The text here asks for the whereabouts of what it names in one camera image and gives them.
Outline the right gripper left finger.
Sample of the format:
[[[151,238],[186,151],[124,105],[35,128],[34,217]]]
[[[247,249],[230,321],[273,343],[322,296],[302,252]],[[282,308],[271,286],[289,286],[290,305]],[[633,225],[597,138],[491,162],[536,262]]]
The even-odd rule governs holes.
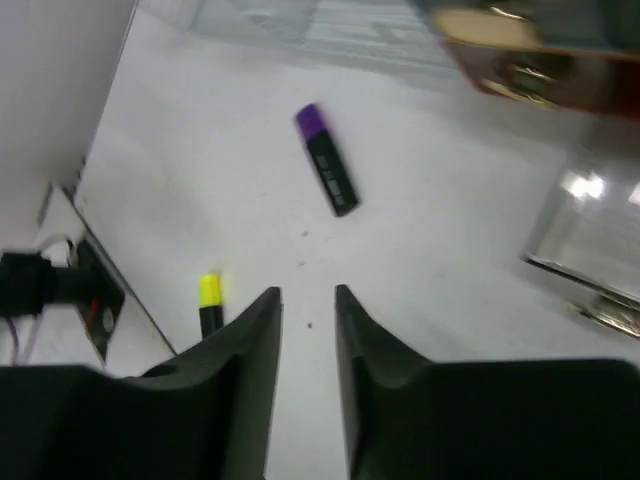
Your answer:
[[[2,477],[262,478],[281,319],[281,291],[270,287],[139,377],[80,365],[3,368]]]

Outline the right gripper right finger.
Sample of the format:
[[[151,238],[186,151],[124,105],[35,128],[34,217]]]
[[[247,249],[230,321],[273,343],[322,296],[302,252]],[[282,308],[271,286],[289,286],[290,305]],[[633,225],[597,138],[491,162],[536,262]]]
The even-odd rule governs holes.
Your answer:
[[[436,362],[335,289],[353,479],[635,479],[639,372],[615,359]]]

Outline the yellow highlighter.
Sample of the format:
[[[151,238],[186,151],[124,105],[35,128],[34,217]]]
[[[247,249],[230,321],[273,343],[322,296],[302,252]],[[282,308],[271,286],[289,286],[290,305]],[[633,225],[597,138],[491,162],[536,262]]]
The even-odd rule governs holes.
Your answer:
[[[220,276],[203,275],[198,280],[199,320],[205,339],[224,327],[224,307]]]

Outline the purple highlighter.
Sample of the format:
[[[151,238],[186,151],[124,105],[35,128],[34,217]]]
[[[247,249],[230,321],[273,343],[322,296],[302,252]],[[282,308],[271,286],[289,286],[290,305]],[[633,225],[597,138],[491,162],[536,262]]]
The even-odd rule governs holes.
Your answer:
[[[333,214],[338,218],[348,215],[360,199],[320,107],[306,105],[294,121]]]

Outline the clear drawer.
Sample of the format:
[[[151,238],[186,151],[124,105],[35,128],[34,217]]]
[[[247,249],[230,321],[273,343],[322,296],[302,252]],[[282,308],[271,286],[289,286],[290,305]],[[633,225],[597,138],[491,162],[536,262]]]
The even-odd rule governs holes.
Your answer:
[[[550,189],[523,260],[593,292],[580,315],[639,338],[639,158],[587,151]]]

